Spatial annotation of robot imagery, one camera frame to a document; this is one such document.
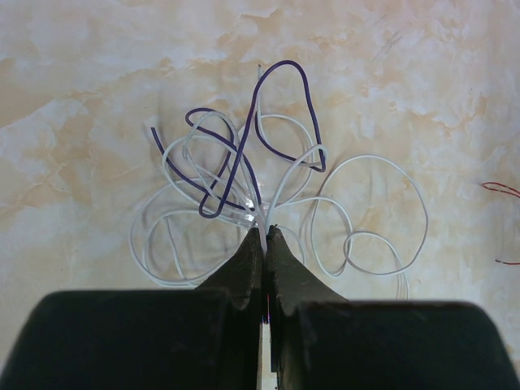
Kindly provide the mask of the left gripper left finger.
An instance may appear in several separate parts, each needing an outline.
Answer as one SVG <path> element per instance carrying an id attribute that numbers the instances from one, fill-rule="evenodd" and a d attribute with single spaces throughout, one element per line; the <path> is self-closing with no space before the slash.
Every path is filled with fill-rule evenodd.
<path id="1" fill-rule="evenodd" d="M 4 389 L 255 389 L 262 250 L 257 229 L 194 289 L 54 292 L 32 310 Z"/>

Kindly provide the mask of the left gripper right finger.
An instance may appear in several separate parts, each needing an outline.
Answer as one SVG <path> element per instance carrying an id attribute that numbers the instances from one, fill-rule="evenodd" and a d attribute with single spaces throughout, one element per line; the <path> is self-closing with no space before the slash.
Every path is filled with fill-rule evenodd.
<path id="1" fill-rule="evenodd" d="M 267 236 L 271 369 L 281 389 L 516 389 L 494 322 L 465 301 L 352 301 Z"/>

